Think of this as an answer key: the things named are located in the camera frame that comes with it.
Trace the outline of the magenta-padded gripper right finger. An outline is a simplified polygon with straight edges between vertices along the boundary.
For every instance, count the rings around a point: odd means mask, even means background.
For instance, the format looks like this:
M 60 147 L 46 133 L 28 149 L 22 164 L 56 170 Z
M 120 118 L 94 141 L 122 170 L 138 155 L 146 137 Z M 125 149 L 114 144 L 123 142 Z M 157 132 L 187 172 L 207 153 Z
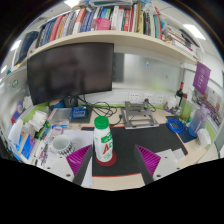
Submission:
M 134 155 L 145 184 L 152 183 L 180 170 L 175 153 L 171 149 L 154 153 L 136 145 Z

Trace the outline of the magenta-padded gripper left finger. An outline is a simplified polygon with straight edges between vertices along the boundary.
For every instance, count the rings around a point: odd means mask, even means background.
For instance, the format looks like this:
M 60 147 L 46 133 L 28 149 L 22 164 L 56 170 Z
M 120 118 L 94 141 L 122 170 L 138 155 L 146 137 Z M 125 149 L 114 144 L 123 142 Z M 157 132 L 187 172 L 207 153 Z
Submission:
M 92 156 L 91 145 L 80 148 L 67 157 L 51 153 L 44 169 L 78 186 L 91 186 Z

